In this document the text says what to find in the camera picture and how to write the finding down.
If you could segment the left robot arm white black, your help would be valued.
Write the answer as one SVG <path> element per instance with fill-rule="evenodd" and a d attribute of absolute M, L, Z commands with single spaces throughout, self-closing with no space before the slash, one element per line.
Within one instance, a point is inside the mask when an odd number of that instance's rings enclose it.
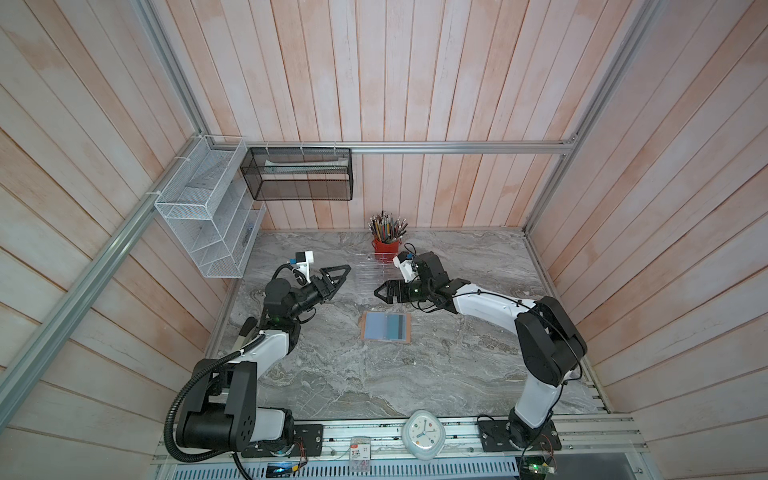
<path fill-rule="evenodd" d="M 175 459 L 200 462 L 252 443 L 293 443 L 291 412 L 260 408 L 258 380 L 293 351 L 305 323 L 301 316 L 333 299 L 351 266 L 322 268 L 300 287 L 280 276 L 286 267 L 279 266 L 265 287 L 262 314 L 248 319 L 241 345 L 219 359 L 200 360 L 173 400 L 163 440 Z"/>

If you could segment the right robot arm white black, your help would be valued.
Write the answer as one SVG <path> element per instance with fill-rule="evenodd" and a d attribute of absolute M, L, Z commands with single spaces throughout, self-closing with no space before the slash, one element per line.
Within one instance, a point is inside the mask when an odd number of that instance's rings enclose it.
<path fill-rule="evenodd" d="M 565 384 L 580 379 L 587 345 L 561 303 L 551 297 L 513 298 L 462 278 L 451 278 L 433 252 L 400 253 L 402 277 L 387 280 L 374 296 L 410 304 L 425 313 L 447 311 L 487 321 L 516 334 L 528 371 L 523 393 L 510 412 L 509 429 L 535 433 L 550 420 Z"/>

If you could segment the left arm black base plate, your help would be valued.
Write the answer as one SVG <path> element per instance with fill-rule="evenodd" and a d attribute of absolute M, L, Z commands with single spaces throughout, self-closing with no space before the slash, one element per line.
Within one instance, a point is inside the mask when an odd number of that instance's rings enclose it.
<path fill-rule="evenodd" d="M 241 456 L 245 459 L 298 459 L 319 457 L 322 454 L 324 425 L 321 423 L 298 424 L 294 426 L 290 445 L 281 441 L 262 441 L 250 444 Z"/>

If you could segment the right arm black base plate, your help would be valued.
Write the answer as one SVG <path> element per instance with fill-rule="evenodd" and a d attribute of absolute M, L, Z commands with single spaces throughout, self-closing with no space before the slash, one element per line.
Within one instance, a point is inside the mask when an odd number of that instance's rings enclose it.
<path fill-rule="evenodd" d="M 554 422 L 548 420 L 541 427 L 530 428 L 522 422 L 496 420 L 481 415 L 476 419 L 482 449 L 487 453 L 532 451 L 560 451 L 562 442 Z"/>

